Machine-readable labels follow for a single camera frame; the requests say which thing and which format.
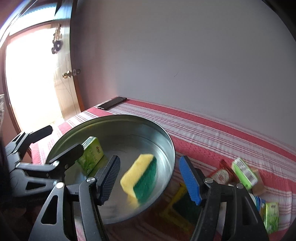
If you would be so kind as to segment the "green barcode tissue pack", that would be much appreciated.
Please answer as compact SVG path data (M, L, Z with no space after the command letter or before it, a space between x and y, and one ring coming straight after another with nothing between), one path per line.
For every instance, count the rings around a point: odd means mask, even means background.
M255 173L249 168L242 158L236 158L232 162L231 168L247 190L252 189L257 184L258 179Z

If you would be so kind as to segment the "green tea tissue pack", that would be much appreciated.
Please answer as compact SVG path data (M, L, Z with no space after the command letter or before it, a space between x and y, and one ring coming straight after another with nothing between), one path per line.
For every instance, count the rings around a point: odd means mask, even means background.
M278 202L266 202L264 211L264 226L268 234L278 231L280 221Z

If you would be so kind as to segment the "black door ornament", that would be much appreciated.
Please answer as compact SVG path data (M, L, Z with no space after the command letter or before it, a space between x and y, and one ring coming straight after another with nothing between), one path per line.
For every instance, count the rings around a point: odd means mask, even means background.
M62 45L63 45L63 42L62 42L62 34L61 34L61 24L58 24L56 29L55 29L55 33L53 34L53 47L51 49L52 51L52 54L57 54L61 48L62 48Z

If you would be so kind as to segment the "black smartphone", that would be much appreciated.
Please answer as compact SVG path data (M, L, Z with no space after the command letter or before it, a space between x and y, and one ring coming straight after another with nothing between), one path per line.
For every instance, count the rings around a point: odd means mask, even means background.
M102 104L97 105L96 107L102 110L109 110L125 101L127 101L126 97L117 96L111 100L108 100Z

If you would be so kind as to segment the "wooden door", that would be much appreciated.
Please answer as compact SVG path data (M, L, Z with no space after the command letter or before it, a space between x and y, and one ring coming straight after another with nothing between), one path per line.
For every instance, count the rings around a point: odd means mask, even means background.
M1 27L1 84L16 133L57 125L81 112L72 71L71 27L77 1L19 1ZM61 24L62 48L52 54Z

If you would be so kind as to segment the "white blue Vinda tissue pack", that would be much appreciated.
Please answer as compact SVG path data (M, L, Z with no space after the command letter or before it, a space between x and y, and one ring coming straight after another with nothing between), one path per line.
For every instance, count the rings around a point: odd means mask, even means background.
M263 213L265 211L265 205L266 201L259 196L253 195L252 193L249 193L251 199L253 200L256 209L259 213Z

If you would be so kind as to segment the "red snack packet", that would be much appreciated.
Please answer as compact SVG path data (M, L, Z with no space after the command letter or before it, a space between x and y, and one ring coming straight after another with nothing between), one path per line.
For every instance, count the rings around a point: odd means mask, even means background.
M239 179L234 173L234 171L224 160L220 161L219 168L210 173L208 177L212 178L218 184L222 185L228 185L239 182Z

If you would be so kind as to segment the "red striped bedspread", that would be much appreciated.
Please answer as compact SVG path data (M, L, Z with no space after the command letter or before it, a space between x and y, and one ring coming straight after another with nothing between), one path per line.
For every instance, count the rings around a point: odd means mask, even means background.
M92 107L56 126L53 133L32 144L32 160L43 164L57 140L78 124L111 114L131 114L161 125L171 136L178 156L186 155L206 173L241 157L259 170L266 192L263 198L277 202L278 231L271 240L280 240L295 219L295 148L229 123L164 105L128 100L110 110Z

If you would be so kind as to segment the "brown snack packet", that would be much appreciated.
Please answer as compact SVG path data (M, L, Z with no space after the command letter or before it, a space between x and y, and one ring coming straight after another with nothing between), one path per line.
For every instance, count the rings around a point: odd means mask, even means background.
M255 174L255 176L257 178L257 183L253 186L252 193L255 196L260 196L266 192L266 188L265 188L262 178L260 176L259 170L256 168L251 168L251 170L253 171L253 173Z

